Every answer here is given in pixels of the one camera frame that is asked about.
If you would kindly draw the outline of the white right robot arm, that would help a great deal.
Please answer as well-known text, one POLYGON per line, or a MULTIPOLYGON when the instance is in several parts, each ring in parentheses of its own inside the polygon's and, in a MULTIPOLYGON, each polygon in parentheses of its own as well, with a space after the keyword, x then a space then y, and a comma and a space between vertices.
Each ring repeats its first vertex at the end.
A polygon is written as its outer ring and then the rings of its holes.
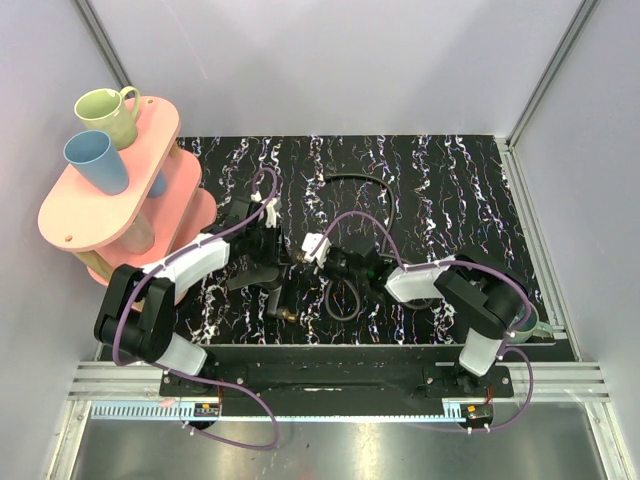
POLYGON ((466 339, 454 371, 454 384, 466 396, 476 396, 490 383, 489 371, 503 354, 506 342, 533 310, 523 285, 481 251, 463 253, 431 263, 409 264, 383 257, 328 248, 317 259, 322 274, 365 294, 396 304, 444 300, 462 316, 466 339))

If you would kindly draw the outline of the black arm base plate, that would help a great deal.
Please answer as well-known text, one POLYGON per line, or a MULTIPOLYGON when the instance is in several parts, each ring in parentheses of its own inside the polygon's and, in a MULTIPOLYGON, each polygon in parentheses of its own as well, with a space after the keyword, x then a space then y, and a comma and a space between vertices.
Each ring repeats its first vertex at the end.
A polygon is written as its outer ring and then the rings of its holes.
POLYGON ((476 377, 456 364, 424 362, 215 362, 200 376, 244 386, 257 394, 280 391, 394 390, 426 398, 508 399, 514 396, 506 367, 476 377))

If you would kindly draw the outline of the grey faucet with brass fittings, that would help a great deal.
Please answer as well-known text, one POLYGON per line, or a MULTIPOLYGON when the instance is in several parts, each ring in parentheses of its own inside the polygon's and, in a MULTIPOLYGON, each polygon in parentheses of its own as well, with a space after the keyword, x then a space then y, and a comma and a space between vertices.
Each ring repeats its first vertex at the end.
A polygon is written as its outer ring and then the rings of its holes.
POLYGON ((231 277, 227 281, 230 291, 245 287, 258 287, 268 294, 266 315, 271 318, 296 323, 298 315, 284 303, 282 293, 285 280, 293 262, 285 247, 277 247, 268 253, 250 256, 248 269, 231 277))

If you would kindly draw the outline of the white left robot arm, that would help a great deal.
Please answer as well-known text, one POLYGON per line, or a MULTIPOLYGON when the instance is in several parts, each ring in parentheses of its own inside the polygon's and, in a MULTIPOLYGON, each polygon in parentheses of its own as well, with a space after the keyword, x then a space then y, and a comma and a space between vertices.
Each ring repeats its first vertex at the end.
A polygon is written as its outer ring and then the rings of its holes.
POLYGON ((254 266, 230 278, 228 290, 257 286, 268 292, 266 315, 281 320, 296 315, 280 304, 289 267, 280 199, 236 200, 220 221, 172 255, 143 268, 123 264, 108 283, 94 337, 109 346, 118 340, 115 359, 130 356, 179 371, 181 384, 196 396, 215 386, 215 357, 175 333, 176 303, 192 286, 244 256, 254 266))

